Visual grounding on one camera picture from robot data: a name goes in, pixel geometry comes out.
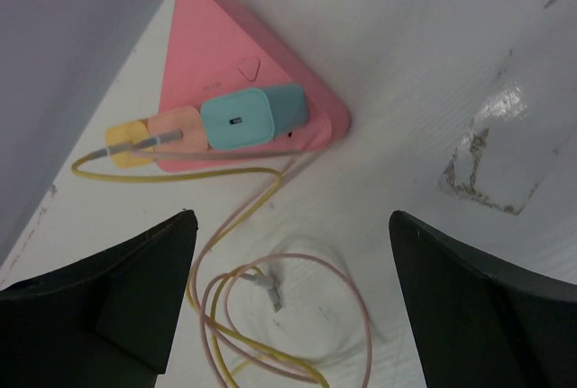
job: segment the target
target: wire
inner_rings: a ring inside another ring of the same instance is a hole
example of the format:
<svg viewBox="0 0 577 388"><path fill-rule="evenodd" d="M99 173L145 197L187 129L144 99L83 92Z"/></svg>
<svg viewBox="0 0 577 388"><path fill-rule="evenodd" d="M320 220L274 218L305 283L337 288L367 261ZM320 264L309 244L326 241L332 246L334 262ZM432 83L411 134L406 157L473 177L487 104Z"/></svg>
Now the wire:
<svg viewBox="0 0 577 388"><path fill-rule="evenodd" d="M145 152L134 152L138 156L148 156ZM280 188L281 180L283 175L287 172L288 169L295 163L297 158L304 153L303 151L276 151L276 152L255 152L253 154L230 154L227 153L220 153L220 154L199 154L199 153L160 153L156 152L152 156L154 159L161 159L161 158L170 158L177 159L177 160L204 160L207 156L211 156L211 159L214 159L215 156L218 156L219 159L247 159L247 158L267 158L267 157L274 157L274 156L286 156L287 154L291 154L290 160L282 167L280 170L268 168L268 167L246 167L246 168L236 168L236 169L229 169L229 170L218 170L218 171L202 171L202 172L193 172L193 173L184 173L184 174L176 174L176 175L168 175L168 176L123 176L123 175L114 175L114 174L103 174L103 173L95 173L91 171L82 171L79 168L86 164L87 162L93 161L97 158L92 156L91 154L86 155L79 160L75 161L72 164L72 172L82 178L91 179L91 180L100 180L100 181L107 181L107 182L119 182L119 183L159 183L159 182L174 182L174 181L185 181L185 180L199 180L199 179L207 179L213 178L218 176L231 176L236 174L246 174L246 173L266 173L272 176L272 180L267 182L266 185L261 187L257 192L255 192L251 197L249 197L240 207L238 207L234 213L225 220L225 222L216 230L216 232L211 236L211 238L206 243L205 247L201 250L200 254L198 255L197 259L193 263L190 273L188 276L188 287L187 287L187 299L190 305L199 312L199 323L200 329L202 333L202 341L203 346L205 346L206 357L208 359L208 363L210 364L213 372L215 373L215 377L221 387L228 388L230 384L233 388L239 388L238 384L234 381L234 376L238 374L245 366L248 364L256 364L262 368L272 371L276 374L282 374L284 376L290 377L292 379L296 379L303 382L310 382L310 383L318 383L323 388L329 388L329 384L326 379L321 375L318 370L316 370L307 360L298 358L295 356L291 356L289 354L285 354L273 347L264 345L256 340L248 338L236 330L232 321L230 320L230 314L227 314L227 319L231 323L232 329L221 325L220 323L216 322L215 320L215 311L216 311L216 303L218 302L218 297L220 296L224 286L231 280L229 283L228 288L226 289L225 293L225 308L228 311L228 296L230 295L230 290L234 286L236 280L240 277L240 275L246 270L251 268L256 268L257 263L259 261L255 261L251 263L251 265L244 265L236 268L232 272L228 274L221 274L217 276L215 279L211 281L211 283L207 286L204 294L202 302L200 302L197 293L197 273L198 267L206 256L206 254L216 245L218 244L224 237L226 237L231 231L237 228L241 223L243 223L246 219L248 219L256 210L258 210L272 195L277 192ZM261 258L259 260L269 260L271 258L290 258L294 254L273 254L271 256L267 256ZM307 254L296 254L305 256L308 260L315 259L313 256L308 256ZM367 332L367 367L365 370L365 377L363 380L362 388L366 388L370 373L371 373L371 334L370 328L368 324L368 314L366 312L366 308L364 307L364 303L362 302L361 295L358 294L358 291L354 287L354 284L350 279L340 273L336 268L330 265L327 262L324 262L320 259L316 260L318 263L321 263L329 270L333 271L337 274L341 279L349 285L355 297L357 297L357 301L360 302L360 306L362 309L363 318L365 319L365 329ZM214 285L220 281L217 291L215 293L215 297L213 299L213 305L211 307L211 314L206 314L206 305L208 302L209 294L211 289ZM212 356L210 348L207 343L206 338L206 328L212 331L212 338L213 338L213 346L215 347L215 358ZM246 346L251 347L252 349L256 350L259 356L254 357L248 354L247 352L243 351L241 348L233 344L226 336L238 340L244 343ZM246 361L241 365L237 366L232 372L229 372L222 354L220 352L220 348L218 345L218 340L222 341L223 344L230 347L233 351L238 353L240 356L243 356ZM298 373L292 373L287 370L283 370L278 368L274 365L267 364L263 362L265 359L270 359L276 362L279 365L287 367L289 370L297 371ZM223 378L220 370L224 373L226 380Z"/></svg>

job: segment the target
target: pink block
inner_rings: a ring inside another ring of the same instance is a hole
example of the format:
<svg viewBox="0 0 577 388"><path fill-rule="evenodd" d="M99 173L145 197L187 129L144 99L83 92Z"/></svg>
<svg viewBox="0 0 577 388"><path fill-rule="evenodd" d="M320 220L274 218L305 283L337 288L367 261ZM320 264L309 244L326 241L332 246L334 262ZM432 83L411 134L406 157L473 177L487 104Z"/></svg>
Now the pink block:
<svg viewBox="0 0 577 388"><path fill-rule="evenodd" d="M176 0L160 97L160 112L200 109L211 97L242 88L298 83L305 90L308 123L246 152L327 147L351 124L334 92L238 0ZM223 162L159 161L164 171Z"/></svg>

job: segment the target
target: white surface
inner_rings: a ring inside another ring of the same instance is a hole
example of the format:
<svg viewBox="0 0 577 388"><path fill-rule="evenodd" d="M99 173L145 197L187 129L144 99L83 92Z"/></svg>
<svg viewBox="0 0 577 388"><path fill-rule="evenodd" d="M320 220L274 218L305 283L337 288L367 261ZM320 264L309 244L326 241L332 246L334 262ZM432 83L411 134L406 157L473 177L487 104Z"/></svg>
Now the white surface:
<svg viewBox="0 0 577 388"><path fill-rule="evenodd" d="M0 263L162 0L0 0Z"/></svg>
<svg viewBox="0 0 577 388"><path fill-rule="evenodd" d="M455 148L472 121L478 122L473 117L491 103L500 83L526 77L523 68L534 58L517 60L516 70L505 70L509 50L513 56L531 56L536 43L551 43L551 51L544 53L557 64L559 43L571 45L559 32L575 22L577 0L243 1L342 96L353 112L353 128L343 143L309 165L208 256L201 285L271 251L306 247L323 254L346 265L367 301L375 331L371 386L420 387L424 379L389 246L387 222L393 210L404 209L464 242L577 283L575 137L546 145L555 149L554 155L539 146L523 168L509 165L509 173L535 167L538 172L531 179L541 176L518 216L439 189ZM73 159L101 145L108 126L155 113L172 4L166 0L140 39L0 271L4 286L117 244L181 208L197 212L202 245L260 181L241 177L123 186L69 173ZM547 114L547 125L558 124L570 136L574 116L563 104L567 95L575 96L577 84L557 86L545 76L542 83L547 89L530 98L523 116L538 121L544 108L537 106L534 112L533 106L551 100L558 109ZM527 130L519 143L541 139L538 127L523 126L522 119L516 125ZM489 159L499 158L499 150L495 152ZM95 168L111 169L106 164ZM496 171L483 174L484 182L499 183L499 178ZM506 192L500 196L508 203ZM261 291L239 289L232 303L239 328L308 356L323 356L344 339L343 361L326 375L333 387L356 386L364 358L358 344L362 327L346 291L308 264L273 268L283 279L285 309L274 319ZM251 369L241 382L297 385L271 377ZM181 312L169 371L158 386L215 386L198 341L197 318L188 307Z"/></svg>

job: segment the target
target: white table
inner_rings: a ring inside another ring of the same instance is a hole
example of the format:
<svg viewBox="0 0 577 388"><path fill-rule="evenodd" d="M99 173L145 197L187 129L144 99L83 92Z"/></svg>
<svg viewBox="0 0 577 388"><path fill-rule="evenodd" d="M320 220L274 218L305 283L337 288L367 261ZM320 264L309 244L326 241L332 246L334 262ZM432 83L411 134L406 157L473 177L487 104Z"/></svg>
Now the white table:
<svg viewBox="0 0 577 388"><path fill-rule="evenodd" d="M201 246L261 182L248 176L120 185L81 180L69 171L74 159L102 145L108 126L157 111L173 1L164 2L141 37L0 270L4 286L118 244L183 208L197 212ZM243 1L343 98L353 128L207 257L201 285L279 245L306 247L332 261L342 258L374 324L371 386L412 387L424 386L424 379L390 251L387 224L393 210L577 283L574 137L552 146L558 148L554 161L545 164L545 179L519 216L438 189L472 117L496 80L509 77L503 70L509 50L523 45L527 28L546 32L549 23L576 16L577 0ZM559 93L555 85L548 91L551 97ZM543 168L542 160L535 157L532 164ZM100 163L94 168L112 170ZM362 327L346 291L308 263L282 269L285 309L273 318L260 291L241 287L232 303L240 328L295 353L321 356L340 337L358 346ZM316 346L310 346L311 337ZM344 362L326 370L331 386L356 386L363 359L361 348L349 350ZM272 377L248 369L239 381L295 386ZM200 347L197 317L187 306L169 370L157 386L216 386Z"/></svg>

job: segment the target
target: yellow cable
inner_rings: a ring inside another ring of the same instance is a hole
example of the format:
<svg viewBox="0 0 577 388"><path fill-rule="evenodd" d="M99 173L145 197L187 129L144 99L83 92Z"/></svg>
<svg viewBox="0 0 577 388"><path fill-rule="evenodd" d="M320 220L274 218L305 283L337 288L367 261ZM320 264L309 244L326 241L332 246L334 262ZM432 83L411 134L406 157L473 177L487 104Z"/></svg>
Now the yellow cable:
<svg viewBox="0 0 577 388"><path fill-rule="evenodd" d="M92 161L90 155L84 156L79 160L75 161L72 164L72 172L79 176L80 178L91 179L91 180L100 180L104 182L118 182L118 183L161 183L161 182L178 182L184 180L198 180L198 179L207 179L207 178L214 178L218 176L232 176L235 174L246 174L246 173L268 173L274 176L275 180L272 185L265 191L265 193L250 207L248 208L242 215L240 215L228 228L223 230L216 239L212 242L210 247L214 247L218 244L225 236L227 236L230 232L232 232L235 228L237 228L242 222L244 222L248 217L250 217L257 209L259 209L272 195L277 192L280 187L282 173L276 169L268 168L268 167L246 167L241 169L229 169L229 170L218 170L218 171L201 171L195 173L185 173L185 174L176 174L176 175L168 175L168 176L121 176L121 175L114 175L114 174L103 174L103 173L94 173L92 171L82 171L79 168L87 162ZM193 271L191 270L188 279L192 278ZM234 275L234 271L232 274L228 274L226 279L230 278ZM192 306L193 309L198 311L197 306L194 304L192 299L192 295L190 294L190 287L187 287L187 299L188 303ZM228 327L221 325L220 323L216 322L214 317L211 314L211 318L209 318L208 323L210 323L213 327L216 327L221 332L226 334L229 337L232 337L247 346L250 346L254 349L260 350L262 352L266 352L270 355L275 356L279 360L284 360L290 362L293 365L300 366L304 368L311 376L318 381L318 383L323 388L329 388L329 384L326 379L321 375L318 370L316 370L311 364L308 362L299 359L297 357L291 356L289 354L285 354L273 347L263 345L258 341L252 340L251 338L245 337L242 334L238 334ZM233 375L228 371L226 367L226 363L222 355L220 354L220 350L218 350L216 360L219 366L222 369L225 369L225 375L229 382L234 384L234 388L238 388L238 385L233 380Z"/></svg>

